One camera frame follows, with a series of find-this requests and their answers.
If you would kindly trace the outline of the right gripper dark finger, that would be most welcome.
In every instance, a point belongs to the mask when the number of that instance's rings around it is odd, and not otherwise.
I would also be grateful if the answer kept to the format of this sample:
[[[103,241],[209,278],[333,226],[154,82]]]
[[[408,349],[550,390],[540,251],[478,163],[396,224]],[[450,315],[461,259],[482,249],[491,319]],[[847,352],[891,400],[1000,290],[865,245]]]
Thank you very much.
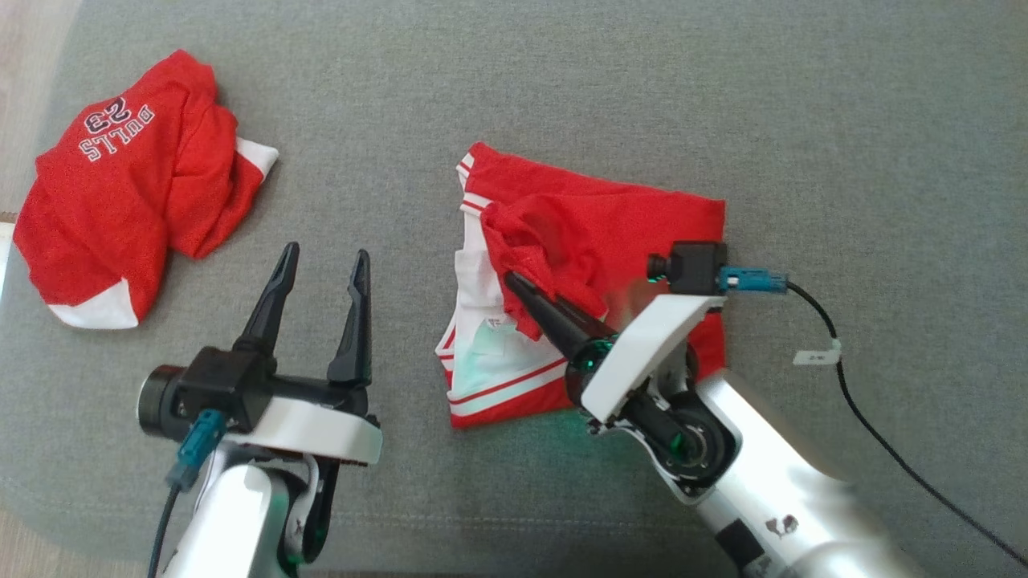
[[[583,308],[576,306],[564,296],[555,300],[558,310],[557,338],[561,344],[585,344],[588,340],[612,340],[617,330],[595,318]]]
[[[557,338],[558,310],[555,300],[547,296],[530,279],[509,270],[504,275],[504,285],[521,301],[525,310],[540,327],[544,336],[561,352],[570,362],[585,362],[594,357],[594,345],[599,340],[588,340],[585,344],[561,344]]]

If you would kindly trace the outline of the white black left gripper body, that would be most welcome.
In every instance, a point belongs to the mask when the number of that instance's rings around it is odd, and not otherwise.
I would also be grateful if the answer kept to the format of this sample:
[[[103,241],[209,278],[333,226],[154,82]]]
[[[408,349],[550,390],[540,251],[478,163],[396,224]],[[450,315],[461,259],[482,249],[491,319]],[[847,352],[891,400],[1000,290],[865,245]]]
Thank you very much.
[[[254,418],[249,432],[234,432],[234,444],[365,466],[378,463],[383,434],[368,413],[363,388],[332,385],[323,378],[279,376],[272,359],[257,352],[245,352],[242,358],[246,362],[243,391],[257,393],[267,405]]]

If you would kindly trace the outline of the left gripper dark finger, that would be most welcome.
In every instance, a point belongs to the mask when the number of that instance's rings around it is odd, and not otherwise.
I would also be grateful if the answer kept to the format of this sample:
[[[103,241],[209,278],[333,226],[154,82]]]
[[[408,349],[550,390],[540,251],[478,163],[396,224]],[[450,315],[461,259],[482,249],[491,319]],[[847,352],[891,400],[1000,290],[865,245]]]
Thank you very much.
[[[330,362],[327,378],[334,385],[369,385],[371,383],[371,259],[368,251],[357,252],[350,270],[350,306],[344,334],[337,354]]]
[[[234,352],[257,352],[272,357],[278,344],[280,320],[296,279],[300,248],[298,242],[285,245],[276,268],[253,308]]]

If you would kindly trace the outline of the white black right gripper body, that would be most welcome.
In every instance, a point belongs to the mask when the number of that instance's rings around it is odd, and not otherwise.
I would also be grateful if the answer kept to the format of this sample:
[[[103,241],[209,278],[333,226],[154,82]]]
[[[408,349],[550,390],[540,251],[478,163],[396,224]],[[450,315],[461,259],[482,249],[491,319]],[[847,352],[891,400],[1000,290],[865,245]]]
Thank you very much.
[[[723,303],[719,296],[656,297],[616,338],[595,344],[594,357],[570,362],[570,400],[602,424],[616,420],[671,423],[671,404],[646,392],[645,383],[686,341],[708,311]]]

